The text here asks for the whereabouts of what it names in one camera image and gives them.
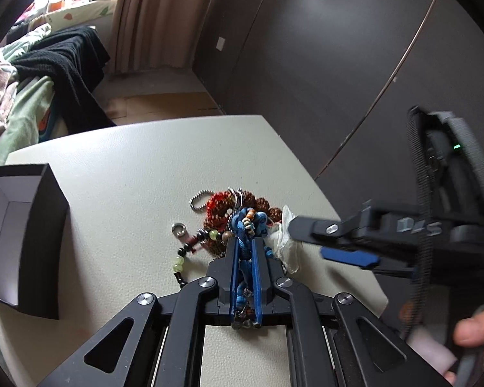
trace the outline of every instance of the human hand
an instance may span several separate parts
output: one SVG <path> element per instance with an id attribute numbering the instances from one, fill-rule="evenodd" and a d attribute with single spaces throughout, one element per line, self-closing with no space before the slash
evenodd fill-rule
<path id="1" fill-rule="evenodd" d="M 454 343 L 465 348 L 484 346 L 484 311 L 458 322 L 454 330 Z M 444 377 L 450 384 L 455 382 L 453 372 L 448 371 Z"/>

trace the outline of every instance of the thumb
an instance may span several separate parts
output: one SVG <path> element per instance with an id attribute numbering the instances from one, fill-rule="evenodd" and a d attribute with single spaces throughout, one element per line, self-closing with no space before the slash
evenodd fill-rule
<path id="1" fill-rule="evenodd" d="M 455 326 L 454 342 L 465 348 L 484 346 L 484 311 L 458 322 Z"/>

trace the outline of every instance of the light switch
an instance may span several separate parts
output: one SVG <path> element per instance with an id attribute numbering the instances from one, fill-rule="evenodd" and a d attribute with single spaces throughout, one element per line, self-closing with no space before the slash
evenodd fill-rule
<path id="1" fill-rule="evenodd" d="M 226 42 L 226 39 L 224 39 L 223 37 L 220 37 L 219 36 L 219 40 L 217 41 L 217 46 L 216 46 L 216 48 L 219 51 L 222 51 L 222 49 L 224 48 L 224 42 Z"/>

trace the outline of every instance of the brown wooden bead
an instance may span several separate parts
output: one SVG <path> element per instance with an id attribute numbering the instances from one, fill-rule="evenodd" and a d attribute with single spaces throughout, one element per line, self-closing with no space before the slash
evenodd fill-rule
<path id="1" fill-rule="evenodd" d="M 267 215 L 269 215 L 269 202 L 267 202 L 267 200 L 264 198 L 264 197 L 259 197 L 257 199 L 257 211 L 263 211 L 265 212 Z"/>
<path id="2" fill-rule="evenodd" d="M 227 210 L 230 209 L 231 207 L 227 204 L 227 201 L 219 202 L 219 205 L 215 209 L 214 213 L 215 215 L 220 215 L 223 217 L 226 215 Z"/>
<path id="3" fill-rule="evenodd" d="M 229 241 L 230 238 L 233 238 L 235 237 L 235 235 L 231 232 L 231 231 L 224 231 L 222 233 L 222 242 L 224 244 L 227 244 L 227 242 Z"/>
<path id="4" fill-rule="evenodd" d="M 273 222 L 281 221 L 281 216 L 282 212 L 280 208 L 272 207 L 269 209 L 269 218 L 271 218 Z"/>
<path id="5" fill-rule="evenodd" d="M 221 242 L 208 240 L 204 243 L 204 248 L 213 256 L 218 256 L 223 252 L 226 252 L 226 246 Z"/>
<path id="6" fill-rule="evenodd" d="M 243 191 L 242 193 L 244 194 L 244 206 L 246 208 L 256 207 L 257 203 L 256 203 L 256 200 L 254 199 L 254 195 L 248 191 Z"/>
<path id="7" fill-rule="evenodd" d="M 235 197 L 233 197 L 233 194 L 230 191 L 225 192 L 225 194 L 227 194 L 227 204 L 230 208 L 233 208 L 235 206 Z"/>

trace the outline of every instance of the metal ring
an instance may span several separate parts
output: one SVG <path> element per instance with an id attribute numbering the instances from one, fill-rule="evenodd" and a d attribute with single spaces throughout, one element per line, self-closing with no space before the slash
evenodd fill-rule
<path id="1" fill-rule="evenodd" d="M 206 194 L 209 195 L 209 197 L 215 195 L 215 193 L 212 192 L 211 190 L 201 190 L 190 198 L 190 208 L 192 208 L 192 211 L 199 212 L 207 207 L 207 202 L 199 206 L 194 205 L 194 202 L 197 201 L 197 199 L 202 197 L 202 195 L 206 195 Z"/>
<path id="2" fill-rule="evenodd" d="M 182 222 L 176 222 L 172 225 L 172 234 L 177 237 L 183 237 L 186 234 L 186 225 Z"/>

